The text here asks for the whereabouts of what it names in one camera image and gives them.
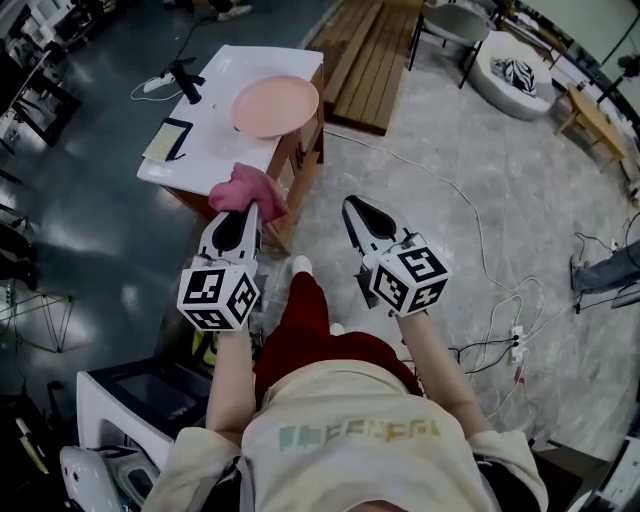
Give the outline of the person's red trousers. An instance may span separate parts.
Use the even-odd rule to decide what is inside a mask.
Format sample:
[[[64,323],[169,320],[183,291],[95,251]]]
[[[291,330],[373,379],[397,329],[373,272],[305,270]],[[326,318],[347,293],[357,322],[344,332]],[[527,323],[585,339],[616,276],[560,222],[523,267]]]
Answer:
[[[260,406],[269,389],[282,378],[329,360],[370,363],[391,373],[409,393],[423,395],[417,378],[388,343],[358,331],[330,333],[324,292],[312,274],[300,271],[292,278],[280,323],[267,337],[254,365],[256,404]]]

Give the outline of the person's left forearm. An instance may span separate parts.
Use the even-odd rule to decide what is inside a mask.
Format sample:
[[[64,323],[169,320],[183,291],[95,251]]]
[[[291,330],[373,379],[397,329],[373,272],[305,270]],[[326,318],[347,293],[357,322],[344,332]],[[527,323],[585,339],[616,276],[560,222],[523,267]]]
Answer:
[[[251,339],[247,328],[219,335],[206,428],[237,446],[256,413]]]

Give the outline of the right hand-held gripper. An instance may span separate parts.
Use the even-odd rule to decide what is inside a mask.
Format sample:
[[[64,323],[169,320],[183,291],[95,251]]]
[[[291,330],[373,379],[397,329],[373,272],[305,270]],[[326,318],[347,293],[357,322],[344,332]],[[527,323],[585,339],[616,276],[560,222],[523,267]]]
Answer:
[[[399,211],[369,197],[349,195],[341,212],[353,248],[368,254],[362,263],[370,273],[370,293],[400,317],[424,311],[438,301],[449,271],[424,237],[411,233]],[[386,241],[398,242],[386,248]]]

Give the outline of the low wooden coffee table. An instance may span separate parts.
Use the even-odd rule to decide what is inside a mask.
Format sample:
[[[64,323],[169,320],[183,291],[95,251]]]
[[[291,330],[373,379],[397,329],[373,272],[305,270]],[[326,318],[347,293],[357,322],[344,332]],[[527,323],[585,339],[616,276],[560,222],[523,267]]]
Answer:
[[[555,128],[556,137],[573,136],[601,170],[617,165],[626,172],[629,151],[623,136],[586,92],[570,85],[557,96],[554,106],[568,108]]]

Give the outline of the person's right forearm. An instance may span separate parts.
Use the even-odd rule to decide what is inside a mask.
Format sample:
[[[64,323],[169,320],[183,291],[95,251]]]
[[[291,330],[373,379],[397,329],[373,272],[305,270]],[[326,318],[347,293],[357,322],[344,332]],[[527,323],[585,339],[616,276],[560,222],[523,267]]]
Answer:
[[[470,381],[424,313],[396,317],[426,396],[451,414],[466,438],[491,431]]]

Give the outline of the wooden slatted platform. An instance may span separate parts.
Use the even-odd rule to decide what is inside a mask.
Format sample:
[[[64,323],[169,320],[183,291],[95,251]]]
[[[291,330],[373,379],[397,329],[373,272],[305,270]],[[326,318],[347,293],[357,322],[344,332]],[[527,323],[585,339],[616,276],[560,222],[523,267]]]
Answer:
[[[423,0],[337,0],[306,48],[324,56],[324,114],[384,136]]]

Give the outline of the white steam iron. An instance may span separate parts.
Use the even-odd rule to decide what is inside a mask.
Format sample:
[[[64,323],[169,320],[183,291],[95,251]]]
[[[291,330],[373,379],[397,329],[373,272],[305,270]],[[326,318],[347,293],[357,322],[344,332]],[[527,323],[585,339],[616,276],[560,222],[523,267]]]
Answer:
[[[71,507],[82,512],[141,512],[159,476],[141,449],[126,446],[66,446],[60,465]]]

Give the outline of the zebra striped cushion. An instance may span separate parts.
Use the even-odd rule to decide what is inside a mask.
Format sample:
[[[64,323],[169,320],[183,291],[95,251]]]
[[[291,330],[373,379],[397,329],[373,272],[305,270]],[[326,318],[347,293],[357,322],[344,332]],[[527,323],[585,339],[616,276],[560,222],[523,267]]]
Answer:
[[[513,58],[495,58],[490,60],[492,73],[506,84],[530,96],[537,96],[537,84],[533,69],[525,62]]]

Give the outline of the black faucet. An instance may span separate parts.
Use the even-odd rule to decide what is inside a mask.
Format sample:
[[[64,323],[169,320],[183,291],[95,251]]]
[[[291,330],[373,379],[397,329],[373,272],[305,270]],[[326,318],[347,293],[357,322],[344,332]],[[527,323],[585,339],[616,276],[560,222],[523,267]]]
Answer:
[[[188,102],[191,105],[199,103],[202,96],[198,91],[198,87],[203,86],[206,79],[198,75],[188,74],[182,65],[172,67],[170,73],[186,96]]]

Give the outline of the big pink plate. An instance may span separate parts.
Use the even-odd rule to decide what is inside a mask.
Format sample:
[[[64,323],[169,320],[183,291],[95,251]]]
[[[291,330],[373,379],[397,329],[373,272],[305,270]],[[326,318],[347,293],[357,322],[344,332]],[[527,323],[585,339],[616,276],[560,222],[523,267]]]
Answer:
[[[316,113],[319,93],[297,76],[261,78],[245,87],[231,106],[233,126],[254,138],[287,135],[303,127]]]

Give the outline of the white appliance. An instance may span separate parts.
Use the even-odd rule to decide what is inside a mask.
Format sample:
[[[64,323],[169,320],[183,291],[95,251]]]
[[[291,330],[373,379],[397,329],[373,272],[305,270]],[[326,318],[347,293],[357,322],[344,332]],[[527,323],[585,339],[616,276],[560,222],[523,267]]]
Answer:
[[[80,446],[129,440],[161,468],[178,433],[202,426],[211,378],[167,357],[80,371],[76,381]]]

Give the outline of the pink cloth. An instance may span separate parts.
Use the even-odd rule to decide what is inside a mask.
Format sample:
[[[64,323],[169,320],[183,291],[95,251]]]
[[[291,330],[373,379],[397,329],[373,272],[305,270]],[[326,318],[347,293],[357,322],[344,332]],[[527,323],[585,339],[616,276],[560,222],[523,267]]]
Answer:
[[[266,223],[289,213],[277,183],[263,171],[240,162],[233,165],[230,179],[216,184],[208,195],[208,205],[217,213],[244,212],[252,203],[257,204]]]

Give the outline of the kitchen knife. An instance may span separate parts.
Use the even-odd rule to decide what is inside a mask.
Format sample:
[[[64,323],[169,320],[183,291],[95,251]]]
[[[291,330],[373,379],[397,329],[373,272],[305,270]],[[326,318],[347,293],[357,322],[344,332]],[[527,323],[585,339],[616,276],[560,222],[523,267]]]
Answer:
[[[44,451],[36,443],[31,430],[21,417],[16,417],[15,423],[21,433],[20,442],[23,448],[26,450],[36,468],[43,474],[48,475],[49,470],[45,464],[46,456],[44,455]]]

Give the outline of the black chair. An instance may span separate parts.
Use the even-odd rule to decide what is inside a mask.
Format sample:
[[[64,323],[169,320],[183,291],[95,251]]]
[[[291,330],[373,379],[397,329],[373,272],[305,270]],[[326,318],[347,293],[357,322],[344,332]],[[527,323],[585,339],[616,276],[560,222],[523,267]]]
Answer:
[[[45,74],[51,51],[28,70],[0,50],[0,116],[12,111],[53,147],[81,102]]]

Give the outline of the white beanbag seat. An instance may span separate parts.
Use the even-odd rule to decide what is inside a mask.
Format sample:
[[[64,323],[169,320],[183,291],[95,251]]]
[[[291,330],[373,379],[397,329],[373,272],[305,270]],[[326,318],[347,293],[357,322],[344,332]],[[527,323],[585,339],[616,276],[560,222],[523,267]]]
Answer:
[[[491,70],[493,59],[511,59],[528,65],[536,86],[535,94],[522,92],[497,76]],[[488,103],[521,120],[533,120],[544,116],[556,98],[547,64],[532,47],[504,31],[489,33],[472,64],[469,80]]]

